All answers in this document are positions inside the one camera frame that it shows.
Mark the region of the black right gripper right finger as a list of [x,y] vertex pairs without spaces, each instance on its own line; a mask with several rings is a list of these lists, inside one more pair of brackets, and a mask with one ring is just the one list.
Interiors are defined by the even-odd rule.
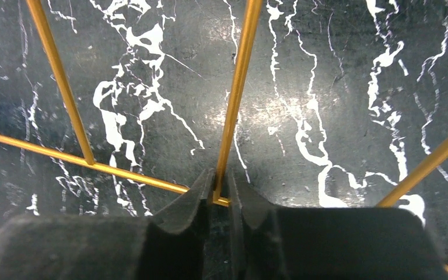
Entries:
[[227,177],[233,279],[448,279],[409,211],[286,207]]

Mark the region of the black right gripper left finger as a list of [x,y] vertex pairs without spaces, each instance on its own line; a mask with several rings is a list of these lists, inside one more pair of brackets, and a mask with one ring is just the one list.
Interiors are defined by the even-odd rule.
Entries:
[[0,279],[201,279],[214,175],[149,217],[16,216],[0,228]]

